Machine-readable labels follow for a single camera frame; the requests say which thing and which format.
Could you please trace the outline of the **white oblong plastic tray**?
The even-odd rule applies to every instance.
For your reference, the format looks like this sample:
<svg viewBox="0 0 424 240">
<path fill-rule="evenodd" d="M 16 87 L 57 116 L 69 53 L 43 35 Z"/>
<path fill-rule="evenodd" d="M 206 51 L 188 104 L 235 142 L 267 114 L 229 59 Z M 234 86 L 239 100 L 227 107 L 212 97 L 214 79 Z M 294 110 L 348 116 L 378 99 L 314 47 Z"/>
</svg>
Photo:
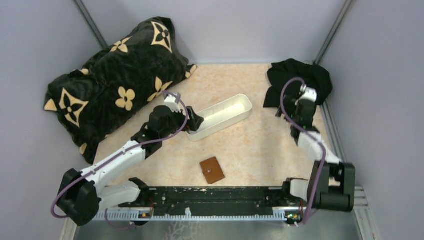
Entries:
<svg viewBox="0 0 424 240">
<path fill-rule="evenodd" d="M 251 100 L 245 94 L 237 94 L 198 112 L 197 115 L 204 121 L 197 131 L 189 131 L 187 137 L 192 142 L 198 142 L 247 119 L 252 109 Z"/>
</svg>

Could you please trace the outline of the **black cloth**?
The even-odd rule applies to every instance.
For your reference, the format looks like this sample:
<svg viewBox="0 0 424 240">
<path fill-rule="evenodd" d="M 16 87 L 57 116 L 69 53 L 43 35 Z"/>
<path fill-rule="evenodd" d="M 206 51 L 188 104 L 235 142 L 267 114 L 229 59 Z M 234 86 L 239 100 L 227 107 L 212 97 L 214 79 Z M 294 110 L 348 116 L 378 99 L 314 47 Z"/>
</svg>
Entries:
<svg viewBox="0 0 424 240">
<path fill-rule="evenodd" d="M 293 78 L 301 78 L 307 87 L 316 90 L 318 106 L 324 104 L 333 90 L 331 75 L 324 67 L 303 63 L 293 58 L 272 63 L 266 74 L 270 87 L 265 95 L 264 108 L 280 106 L 283 87 Z"/>
</svg>

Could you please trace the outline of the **brown leather card holder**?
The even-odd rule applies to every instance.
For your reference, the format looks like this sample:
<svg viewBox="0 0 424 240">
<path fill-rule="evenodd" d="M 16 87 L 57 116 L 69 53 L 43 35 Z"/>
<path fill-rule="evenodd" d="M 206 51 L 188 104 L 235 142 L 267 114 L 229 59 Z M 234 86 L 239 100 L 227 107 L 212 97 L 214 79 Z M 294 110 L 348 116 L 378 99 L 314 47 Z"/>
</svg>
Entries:
<svg viewBox="0 0 424 240">
<path fill-rule="evenodd" d="M 201 161 L 199 165 L 202 170 L 202 174 L 209 185 L 225 178 L 221 165 L 215 156 Z"/>
</svg>

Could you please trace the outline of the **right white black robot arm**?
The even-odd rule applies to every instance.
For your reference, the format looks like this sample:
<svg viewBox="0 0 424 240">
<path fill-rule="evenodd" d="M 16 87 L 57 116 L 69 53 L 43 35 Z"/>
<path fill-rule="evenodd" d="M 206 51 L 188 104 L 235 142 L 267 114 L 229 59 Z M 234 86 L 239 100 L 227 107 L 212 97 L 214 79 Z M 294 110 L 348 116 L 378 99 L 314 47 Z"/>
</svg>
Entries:
<svg viewBox="0 0 424 240">
<path fill-rule="evenodd" d="M 288 114 L 283 106 L 280 111 L 290 123 L 290 135 L 296 146 L 313 161 L 313 167 L 309 179 L 287 179 L 281 199 L 287 206 L 295 206 L 304 200 L 308 208 L 351 212 L 355 205 L 356 168 L 333 153 L 313 125 L 318 97 L 316 90 L 302 84 L 299 93 L 294 102 L 294 114 Z"/>
</svg>

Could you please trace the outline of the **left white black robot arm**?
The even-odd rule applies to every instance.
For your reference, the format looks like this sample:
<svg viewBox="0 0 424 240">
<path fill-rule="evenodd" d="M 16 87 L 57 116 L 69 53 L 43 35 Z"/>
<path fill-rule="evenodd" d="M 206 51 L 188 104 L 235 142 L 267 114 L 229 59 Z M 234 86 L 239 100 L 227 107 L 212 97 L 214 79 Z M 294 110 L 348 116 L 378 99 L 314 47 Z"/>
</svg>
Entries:
<svg viewBox="0 0 424 240">
<path fill-rule="evenodd" d="M 149 203 L 150 193 L 135 180 L 116 186 L 108 183 L 152 156 L 164 141 L 180 132 L 195 132 L 205 121 L 185 105 L 178 92 L 165 91 L 163 97 L 164 104 L 153 109 L 148 121 L 119 150 L 90 167 L 80 171 L 71 168 L 63 175 L 50 207 L 52 216 L 70 218 L 77 226 L 84 226 L 110 207 L 126 203 L 144 207 Z"/>
</svg>

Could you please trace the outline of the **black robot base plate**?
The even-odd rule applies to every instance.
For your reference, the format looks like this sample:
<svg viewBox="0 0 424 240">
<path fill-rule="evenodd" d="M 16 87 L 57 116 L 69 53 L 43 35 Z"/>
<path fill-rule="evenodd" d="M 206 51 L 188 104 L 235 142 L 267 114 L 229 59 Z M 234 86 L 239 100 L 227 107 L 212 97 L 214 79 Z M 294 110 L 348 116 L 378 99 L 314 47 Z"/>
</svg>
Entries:
<svg viewBox="0 0 424 240">
<path fill-rule="evenodd" d="M 157 186 L 142 189 L 135 201 L 119 207 L 149 208 L 155 217 L 183 216 L 186 209 L 195 217 L 265 217 L 283 208 L 302 213 L 307 202 L 281 186 Z"/>
</svg>

